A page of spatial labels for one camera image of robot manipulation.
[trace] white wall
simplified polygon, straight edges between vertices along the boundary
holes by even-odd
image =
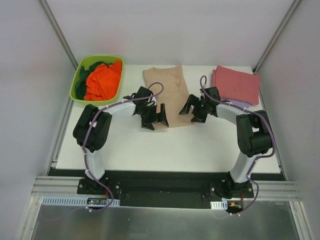
[[[47,0],[77,61],[255,67],[293,0]]]
[[[16,238],[74,69],[36,0],[0,2],[0,239]]]
[[[289,180],[299,183],[320,239],[320,1],[302,1],[259,71]]]

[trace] white table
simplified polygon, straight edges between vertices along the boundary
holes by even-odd
[[[131,95],[137,92],[140,86],[144,86],[142,71],[152,67],[174,66],[125,65],[118,99]],[[216,66],[183,66],[189,93],[200,96],[200,77],[206,75],[210,80],[212,70],[215,68]],[[248,66],[228,68],[252,73]],[[83,153],[72,135],[83,109],[84,105],[74,103],[58,157],[57,169],[85,169]],[[249,109],[257,111],[261,110],[262,106],[259,104]],[[101,151],[106,170],[214,173],[230,171],[240,152],[236,126],[211,115],[204,124],[196,123],[193,126],[158,131],[141,128],[139,115],[112,121],[108,139]],[[280,173],[276,157],[261,159],[253,172]]]

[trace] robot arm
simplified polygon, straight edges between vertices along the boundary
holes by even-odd
[[[141,116],[142,128],[155,130],[153,127],[155,123],[162,123],[166,127],[169,127],[165,104],[162,103],[160,105],[160,112],[157,113],[156,98],[152,97],[153,95],[151,90],[141,86],[137,93],[133,93],[131,96],[125,96],[121,101],[122,103],[111,108],[107,106],[107,109],[99,114],[85,145],[87,154],[87,169],[85,174],[90,179],[92,179],[92,177],[88,173],[88,169],[90,169],[92,175],[97,180],[105,173],[105,167],[99,150],[107,141],[112,118],[120,119],[138,114]],[[73,137],[76,139],[78,145],[83,146],[89,126],[98,111],[98,107],[91,104],[85,106],[73,130]]]
[[[221,101],[216,87],[209,87],[204,90],[210,97]],[[207,115],[210,114],[236,125],[240,153],[234,167],[227,173],[225,181],[215,189],[217,195],[230,199],[234,192],[249,188],[248,178],[250,178],[256,164],[256,157],[266,154],[272,148],[271,137],[266,126],[255,114],[219,104],[210,100],[203,92],[200,98],[191,94],[179,114],[188,114],[191,106],[193,106],[192,114],[194,116],[192,122],[205,123]],[[269,123],[267,113],[264,110],[256,111],[256,113],[262,115]]]

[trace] gray floor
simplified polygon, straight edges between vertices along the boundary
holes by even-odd
[[[53,219],[76,207],[41,206]],[[57,220],[38,217],[33,240],[295,240],[288,202],[256,202],[240,217],[224,210],[113,207],[99,213],[80,209]]]

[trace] orange cloth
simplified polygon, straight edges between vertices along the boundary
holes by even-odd
[[[122,72],[122,63],[116,60],[107,67],[99,65],[86,80],[86,101],[105,101],[114,98],[117,94]]]

